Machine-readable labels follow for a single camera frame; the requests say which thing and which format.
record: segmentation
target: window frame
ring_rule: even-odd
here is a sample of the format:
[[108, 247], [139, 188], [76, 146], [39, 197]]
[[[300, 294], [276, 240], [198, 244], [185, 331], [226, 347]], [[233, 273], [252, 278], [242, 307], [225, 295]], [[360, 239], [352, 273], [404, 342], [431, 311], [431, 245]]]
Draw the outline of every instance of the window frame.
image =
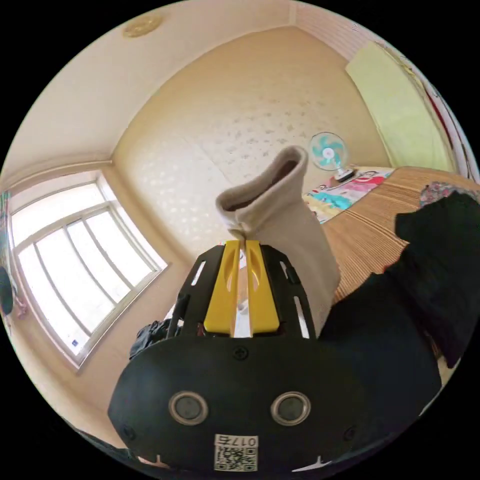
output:
[[[95, 350], [95, 347], [98, 345], [98, 343], [101, 341], [102, 337], [107, 333], [107, 331], [114, 325], [114, 323], [124, 314], [126, 310], [132, 305], [132, 303], [138, 298], [138, 296], [167, 268], [169, 267], [169, 262], [165, 260], [160, 254], [158, 256], [163, 260], [164, 265], [158, 265], [153, 258], [144, 250], [144, 248], [141, 246], [140, 242], [136, 239], [134, 234], [130, 231], [128, 226], [125, 224], [124, 220], [122, 217], [118, 214], [118, 209], [122, 209], [122, 205], [118, 201], [117, 198], [111, 198], [108, 199], [110, 195], [108, 195], [103, 186], [106, 185], [108, 188], [110, 188], [107, 180], [105, 177], [102, 175], [101, 172], [95, 172], [96, 174], [94, 175], [93, 179], [88, 179], [86, 181], [77, 181], [73, 182], [65, 187], [61, 188], [54, 188], [48, 193], [44, 193], [42, 195], [39, 195], [38, 197], [35, 197], [34, 199], [31, 199], [24, 204], [19, 205], [16, 209], [13, 209], [12, 212], [9, 215], [8, 219], [8, 236], [9, 236], [9, 243], [10, 243], [10, 251], [11, 251], [11, 257], [13, 261], [14, 268], [16, 270], [16, 273], [19, 277], [20, 280], [20, 285], [19, 287], [23, 290], [27, 302], [30, 304], [31, 312], [33, 315], [36, 317], [36, 319], [39, 321], [41, 327], [47, 334], [47, 336], [50, 338], [50, 340], [54, 343], [54, 345], [57, 347], [57, 349], [66, 357], [66, 359], [73, 365], [73, 367], [76, 370], [80, 370], [81, 366], [87, 359], [87, 357]], [[21, 241], [18, 245], [15, 245], [14, 243], [14, 238], [13, 238], [13, 229], [12, 229], [12, 217], [14, 214], [19, 212], [20, 210], [28, 207], [29, 205], [32, 205], [39, 200], [42, 200], [46, 197], [49, 197], [51, 195], [57, 194], [59, 192], [75, 189], [77, 187], [82, 187], [84, 185], [89, 185], [89, 184], [95, 184], [100, 193], [102, 194], [104, 198], [104, 202], [95, 205], [93, 207], [85, 208], [83, 210], [80, 210], [76, 213], [67, 215], [65, 217], [60, 218], [59, 220], [56, 220], [49, 225], [41, 228], [37, 232], [33, 233], [30, 235], [28, 238], [24, 239]], [[129, 245], [134, 249], [134, 251], [142, 258], [142, 260], [152, 269], [152, 272], [149, 273], [147, 276], [143, 278], [143, 280], [138, 284], [138, 285], [132, 285], [126, 278], [125, 276], [119, 271], [117, 266], [113, 263], [113, 261], [108, 257], [104, 249], [101, 247], [100, 243], [96, 239], [95, 235], [92, 233], [90, 227], [87, 224], [87, 219], [94, 217], [96, 215], [100, 215], [103, 213], [109, 213], [115, 222], [116, 226], [119, 228], [120, 232], [124, 235], [125, 239], [128, 241]], [[84, 226], [86, 227], [88, 233], [90, 234], [93, 242], [95, 243], [96, 247], [102, 254], [102, 256], [105, 258], [105, 260], [108, 262], [108, 264], [113, 268], [114, 272], [117, 273], [117, 275], [122, 279], [122, 281], [125, 283], [125, 285], [130, 289], [129, 293], [125, 295], [125, 297], [122, 298], [119, 302], [114, 301], [109, 294], [107, 294], [104, 290], [104, 288], [99, 284], [98, 280], [93, 276], [93, 274], [90, 272], [90, 269], [85, 265], [84, 260], [78, 253], [72, 239], [70, 238], [70, 235], [68, 234], [67, 231], [67, 226], [76, 223], [76, 222], [82, 222]], [[59, 230], [64, 230], [67, 234], [67, 238], [70, 241], [71, 246], [73, 247], [73, 250], [75, 251], [77, 258], [80, 260], [81, 264], [85, 268], [87, 274], [92, 278], [92, 280], [95, 282], [96, 286], [100, 288], [100, 290], [106, 295], [106, 297], [113, 303], [114, 308], [111, 310], [111, 312], [100, 322], [100, 324], [96, 327], [96, 329], [93, 330], [93, 332], [90, 332], [83, 324], [82, 322], [77, 318], [77, 316], [72, 312], [71, 308], [68, 306], [67, 302], [63, 299], [62, 295], [58, 292], [55, 284], [53, 283], [52, 279], [50, 278], [50, 275], [48, 271], [45, 268], [45, 265], [43, 264], [42, 257], [39, 254], [38, 247], [36, 245], [37, 242], [42, 240], [43, 238], [47, 237], [48, 235], [57, 232]], [[50, 325], [48, 322], [47, 318], [42, 312], [42, 309], [40, 308], [37, 299], [35, 298], [33, 292], [31, 291], [29, 284], [27, 282], [26, 276], [24, 274], [22, 264], [20, 262], [19, 258], [19, 253], [24, 250], [25, 248], [33, 246], [35, 248], [36, 254], [38, 255], [38, 258], [40, 259], [40, 264], [42, 266], [42, 269], [46, 275], [46, 278], [48, 279], [51, 287], [53, 288], [56, 296], [62, 303], [62, 305], [66, 308], [66, 310], [69, 312], [69, 314], [72, 316], [74, 321], [78, 324], [78, 326], [89, 336], [89, 340], [85, 344], [85, 346], [82, 348], [82, 350], [79, 352], [79, 354], [75, 355], [66, 345], [66, 343], [60, 339], [59, 335], [56, 333], [55, 329]]]

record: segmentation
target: curtain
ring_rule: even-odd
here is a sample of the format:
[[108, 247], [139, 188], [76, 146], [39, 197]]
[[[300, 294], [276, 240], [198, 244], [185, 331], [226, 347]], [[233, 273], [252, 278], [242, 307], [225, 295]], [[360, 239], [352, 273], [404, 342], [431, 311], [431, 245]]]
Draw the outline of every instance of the curtain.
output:
[[447, 134], [412, 72], [406, 73], [374, 42], [361, 48], [345, 70], [372, 116], [392, 167], [456, 171]]
[[8, 277], [12, 287], [14, 312], [19, 317], [27, 313], [27, 305], [19, 294], [19, 289], [12, 276], [10, 265], [10, 242], [9, 242], [9, 200], [10, 192], [4, 191], [0, 194], [0, 266], [8, 273]]

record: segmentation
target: qr code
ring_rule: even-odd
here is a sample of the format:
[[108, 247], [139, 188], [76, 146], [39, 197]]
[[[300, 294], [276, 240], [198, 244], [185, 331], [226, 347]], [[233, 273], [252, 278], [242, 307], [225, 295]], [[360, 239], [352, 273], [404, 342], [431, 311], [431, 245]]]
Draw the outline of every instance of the qr code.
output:
[[256, 472], [258, 438], [217, 435], [215, 439], [215, 470]]

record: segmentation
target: screw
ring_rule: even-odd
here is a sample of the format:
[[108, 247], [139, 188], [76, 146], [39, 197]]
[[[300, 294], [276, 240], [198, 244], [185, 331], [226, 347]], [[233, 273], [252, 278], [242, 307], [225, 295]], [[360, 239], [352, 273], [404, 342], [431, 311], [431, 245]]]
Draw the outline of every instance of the screw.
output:
[[235, 360], [245, 360], [249, 356], [249, 351], [244, 346], [238, 346], [233, 350]]
[[137, 434], [135, 433], [135, 430], [127, 425], [124, 425], [121, 429], [121, 432], [127, 437], [130, 441], [135, 440], [137, 437]]
[[343, 439], [346, 442], [350, 442], [350, 440], [354, 439], [355, 434], [357, 433], [356, 429], [354, 426], [351, 426], [350, 428], [347, 428], [345, 430], [345, 433], [343, 434]]

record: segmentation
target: bamboo mat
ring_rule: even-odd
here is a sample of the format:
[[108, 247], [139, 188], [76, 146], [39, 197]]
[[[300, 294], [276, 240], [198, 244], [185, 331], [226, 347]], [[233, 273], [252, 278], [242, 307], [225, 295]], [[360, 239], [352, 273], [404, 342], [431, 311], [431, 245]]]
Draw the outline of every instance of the bamboo mat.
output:
[[395, 235], [395, 217], [418, 210], [420, 193], [431, 182], [480, 189], [455, 173], [400, 167], [348, 210], [323, 224], [341, 275], [334, 303], [356, 290], [371, 273], [382, 273], [398, 259], [407, 243]]

